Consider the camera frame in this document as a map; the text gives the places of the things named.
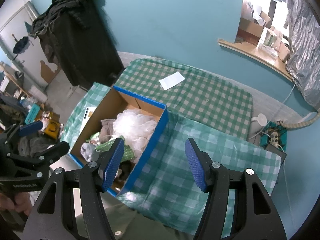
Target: cardboard box on windowsill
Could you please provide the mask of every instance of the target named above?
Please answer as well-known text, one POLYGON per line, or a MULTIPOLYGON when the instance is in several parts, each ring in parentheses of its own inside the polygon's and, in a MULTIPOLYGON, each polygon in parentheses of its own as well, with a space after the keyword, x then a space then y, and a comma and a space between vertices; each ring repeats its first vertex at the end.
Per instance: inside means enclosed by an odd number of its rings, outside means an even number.
POLYGON ((247 19, 240 18, 237 37, 242 38, 244 41, 257 46, 261 38, 263 28, 269 28, 271 22, 269 15, 263 11, 261 11, 260 17, 266 21, 264 26, 260 26, 259 24, 251 22, 247 19))
POLYGON ((80 153, 81 146, 86 139, 90 138, 91 135, 101 131, 101 120, 109 118, 116 119, 117 115, 122 113, 125 109, 135 108, 140 109, 142 114, 154 116, 158 124, 138 163, 134 166, 125 184, 121 185, 114 181, 113 185, 108 189, 108 192, 113 196, 116 196, 117 194, 124 194, 130 191, 133 187, 134 182, 150 158, 150 155, 168 122, 169 117, 167 106, 120 87, 113 86, 91 115, 70 151, 71 157, 74 161, 80 167, 83 167, 87 164, 87 161, 80 153))

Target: brown patch on door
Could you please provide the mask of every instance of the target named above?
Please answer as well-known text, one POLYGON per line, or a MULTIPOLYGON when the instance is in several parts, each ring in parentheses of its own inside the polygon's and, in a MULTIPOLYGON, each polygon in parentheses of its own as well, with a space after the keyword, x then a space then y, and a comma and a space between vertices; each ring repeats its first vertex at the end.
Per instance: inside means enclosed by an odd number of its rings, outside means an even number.
POLYGON ((56 71, 53 72, 51 68, 49 68, 49 66, 43 60, 40 60, 40 63, 41 63, 40 75, 49 85, 51 81, 55 78, 55 76, 59 73, 61 68, 58 66, 56 71))

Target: hand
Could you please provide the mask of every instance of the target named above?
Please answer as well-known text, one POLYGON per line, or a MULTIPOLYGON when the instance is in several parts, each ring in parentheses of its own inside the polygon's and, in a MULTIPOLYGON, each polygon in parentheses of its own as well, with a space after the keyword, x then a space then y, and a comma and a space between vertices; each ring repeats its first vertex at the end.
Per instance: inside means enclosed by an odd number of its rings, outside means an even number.
POLYGON ((16 194, 14 200, 16 204, 10 198, 0 193, 0 210, 15 210, 18 213, 24 212, 28 216, 32 209, 29 192, 16 194))

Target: umbrella handle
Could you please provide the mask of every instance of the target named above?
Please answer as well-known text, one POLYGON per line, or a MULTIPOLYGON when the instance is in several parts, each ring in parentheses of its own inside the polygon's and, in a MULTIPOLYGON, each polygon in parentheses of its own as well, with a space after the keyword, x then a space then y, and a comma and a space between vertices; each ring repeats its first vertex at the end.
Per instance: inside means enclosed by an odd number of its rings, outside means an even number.
POLYGON ((12 34, 12 37, 14 38, 14 40, 16 41, 16 42, 18 42, 18 40, 17 40, 17 38, 12 34))

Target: wooden shelf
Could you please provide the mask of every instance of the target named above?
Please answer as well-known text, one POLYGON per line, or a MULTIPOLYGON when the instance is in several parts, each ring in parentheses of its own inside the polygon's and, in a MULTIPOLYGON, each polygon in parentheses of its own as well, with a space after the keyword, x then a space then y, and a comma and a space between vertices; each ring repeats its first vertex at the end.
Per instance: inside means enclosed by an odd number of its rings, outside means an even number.
POLYGON ((256 46, 246 42, 237 42, 237 43, 231 43, 228 41, 224 41, 221 39, 218 39, 218 44, 220 46, 235 50, 237 52, 240 52, 242 54, 247 55, 250 58, 253 58, 264 65, 272 68, 273 70, 277 71, 279 74, 283 75, 286 79, 290 80, 292 82, 292 78, 290 74, 285 69, 285 63, 281 61, 281 59, 274 59, 270 55, 268 55, 266 52, 264 52, 261 49, 258 49, 256 46))

